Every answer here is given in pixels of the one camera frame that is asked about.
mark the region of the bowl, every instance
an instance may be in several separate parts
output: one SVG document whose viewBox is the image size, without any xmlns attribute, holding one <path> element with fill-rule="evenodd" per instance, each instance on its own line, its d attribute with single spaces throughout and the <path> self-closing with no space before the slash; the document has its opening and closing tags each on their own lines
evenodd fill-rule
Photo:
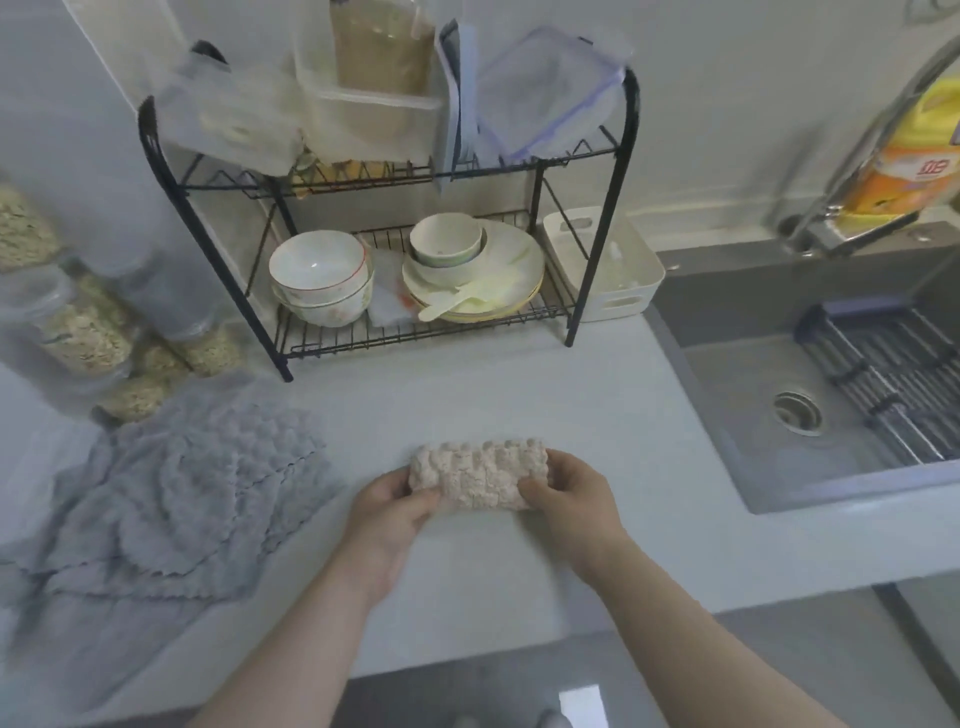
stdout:
<svg viewBox="0 0 960 728">
<path fill-rule="evenodd" d="M 371 267 L 367 281 L 359 290 L 333 303 L 315 306 L 289 303 L 283 300 L 276 286 L 274 286 L 274 294 L 295 316 L 303 319 L 307 324 L 315 324 L 316 326 L 327 328 L 344 327 L 352 324 L 363 316 L 363 312 L 366 311 L 370 305 L 370 300 L 373 296 L 373 269 Z"/>
<path fill-rule="evenodd" d="M 465 283 L 482 277 L 490 268 L 490 241 L 487 233 L 483 233 L 483 241 L 477 257 L 468 260 L 460 265 L 450 266 L 449 268 L 431 268 L 428 265 L 419 263 L 416 258 L 410 256 L 410 267 L 425 282 L 436 285 L 440 288 L 459 288 Z"/>
<path fill-rule="evenodd" d="M 284 303 L 337 303 L 362 288 L 369 271 L 367 248 L 348 232 L 310 231 L 294 235 L 270 256 L 270 278 Z"/>
<path fill-rule="evenodd" d="M 463 212 L 441 212 L 410 231 L 411 257 L 428 268 L 451 268 L 480 254 L 483 226 Z"/>
</svg>

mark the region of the drain strainer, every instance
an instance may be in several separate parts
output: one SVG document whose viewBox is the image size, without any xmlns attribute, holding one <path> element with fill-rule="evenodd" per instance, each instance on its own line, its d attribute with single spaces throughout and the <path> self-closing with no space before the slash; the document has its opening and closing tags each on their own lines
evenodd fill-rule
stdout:
<svg viewBox="0 0 960 728">
<path fill-rule="evenodd" d="M 774 397 L 774 414 L 791 432 L 815 437 L 824 426 L 824 416 L 817 403 L 800 392 L 780 392 Z"/>
</svg>

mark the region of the dish rack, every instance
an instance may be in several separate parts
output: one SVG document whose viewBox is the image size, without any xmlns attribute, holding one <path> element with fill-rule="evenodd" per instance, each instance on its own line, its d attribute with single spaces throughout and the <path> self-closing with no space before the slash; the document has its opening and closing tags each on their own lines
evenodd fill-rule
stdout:
<svg viewBox="0 0 960 728">
<path fill-rule="evenodd" d="M 958 351 L 913 304 L 825 303 L 795 338 L 904 465 L 960 457 Z"/>
<path fill-rule="evenodd" d="M 195 53 L 201 53 L 226 63 L 223 55 L 206 41 L 199 41 L 192 50 Z M 311 179 L 305 180 L 297 175 L 296 181 L 294 181 L 295 174 L 293 171 L 283 178 L 270 177 L 250 170 L 235 172 L 219 167 L 212 173 L 202 173 L 200 172 L 201 162 L 204 160 L 202 154 L 195 155 L 187 165 L 185 172 L 178 177 L 170 169 L 170 165 L 163 154 L 157 128 L 156 103 L 153 96 L 147 97 L 140 105 L 137 112 L 137 126 L 140 142 L 143 145 L 147 161 L 154 171 L 156 180 L 177 210 L 187 229 L 190 230 L 194 240 L 200 246 L 217 278 L 227 289 L 230 298 L 250 327 L 253 335 L 270 357 L 284 381 L 289 382 L 293 381 L 293 375 L 289 368 L 289 362 L 293 359 L 371 349 L 480 328 L 526 324 L 545 319 L 566 318 L 567 331 L 564 343 L 568 347 L 573 346 L 636 141 L 636 132 L 639 125 L 639 86 L 636 76 L 630 68 L 626 69 L 624 76 L 623 93 L 626 99 L 626 116 L 623 134 L 620 139 L 616 139 L 606 127 L 600 126 L 596 135 L 593 135 L 590 139 L 582 139 L 568 154 L 558 158 L 530 158 L 512 164 L 504 163 L 501 159 L 498 165 L 483 166 L 474 157 L 469 162 L 458 164 L 451 172 L 438 172 L 434 169 L 432 160 L 424 165 L 415 165 L 411 162 L 391 165 L 378 164 L 373 171 L 366 164 L 361 164 L 359 174 L 352 176 L 350 180 L 327 179 L 319 169 L 314 171 Z M 549 169 L 566 167 L 572 161 L 604 156 L 613 157 L 612 175 L 600 221 L 593 238 L 593 245 L 587 248 L 580 241 L 576 230 L 570 225 L 564 206 L 546 179 L 545 173 Z M 550 255 L 547 255 L 543 285 L 538 295 L 517 313 L 495 321 L 475 324 L 451 324 L 435 321 L 430 324 L 416 323 L 376 328 L 370 325 L 368 317 L 364 315 L 352 326 L 328 329 L 305 324 L 285 307 L 278 304 L 276 308 L 276 327 L 274 331 L 270 332 L 257 316 L 250 301 L 250 295 L 259 267 L 265 265 L 270 258 L 272 252 L 272 250 L 268 250 L 270 241 L 274 240 L 275 244 L 278 244 L 273 235 L 277 216 L 291 237 L 300 232 L 287 204 L 288 198 L 302 197 L 305 194 L 331 194 L 350 190 L 422 184 L 439 179 L 468 180 L 515 172 L 527 172 L 534 175 L 533 187 L 527 204 L 523 208 L 499 212 L 488 215 L 488 217 L 516 225 L 534 235 L 538 239 L 538 243 L 542 245 L 539 240 L 540 237 L 536 235 L 536 228 L 540 213 L 540 199 L 545 189 L 570 226 L 574 236 L 577 237 L 578 245 L 587 259 L 587 267 L 579 291 L 571 290 L 560 275 Z M 241 193 L 251 200 L 264 201 L 268 206 L 266 224 L 259 235 L 259 240 L 258 242 L 254 239 L 251 241 L 251 244 L 256 246 L 256 253 L 253 257 L 252 268 L 245 276 L 238 278 L 231 272 L 196 209 L 191 204 L 190 194 L 199 191 Z M 411 225 L 351 232 L 363 233 L 364 239 L 372 242 L 377 248 L 405 251 L 408 243 L 407 236 L 412 227 Z"/>
</svg>

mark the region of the stack of plates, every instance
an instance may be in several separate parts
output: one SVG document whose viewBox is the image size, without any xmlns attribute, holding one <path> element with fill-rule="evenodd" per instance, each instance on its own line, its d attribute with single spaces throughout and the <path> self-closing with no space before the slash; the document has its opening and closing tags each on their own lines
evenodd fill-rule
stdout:
<svg viewBox="0 0 960 728">
<path fill-rule="evenodd" d="M 536 240 L 513 225 L 494 220 L 480 222 L 487 230 L 487 245 L 491 246 L 490 264 L 485 275 L 495 276 L 498 269 L 507 267 L 515 267 L 520 275 L 497 301 L 468 299 L 441 316 L 444 321 L 479 324 L 502 319 L 528 304 L 540 292 L 543 284 L 543 251 Z M 403 283 L 411 297 L 424 308 L 435 302 L 438 295 L 450 293 L 448 289 L 428 283 L 418 276 L 409 264 L 409 258 L 403 262 Z"/>
</svg>

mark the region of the yellow bottle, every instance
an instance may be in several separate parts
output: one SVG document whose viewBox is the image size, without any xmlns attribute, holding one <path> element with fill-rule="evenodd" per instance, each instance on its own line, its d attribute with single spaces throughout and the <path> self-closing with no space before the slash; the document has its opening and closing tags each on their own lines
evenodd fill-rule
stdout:
<svg viewBox="0 0 960 728">
<path fill-rule="evenodd" d="M 900 122 L 841 217 L 882 224 L 937 202 L 960 172 L 960 76 L 937 81 Z"/>
</svg>

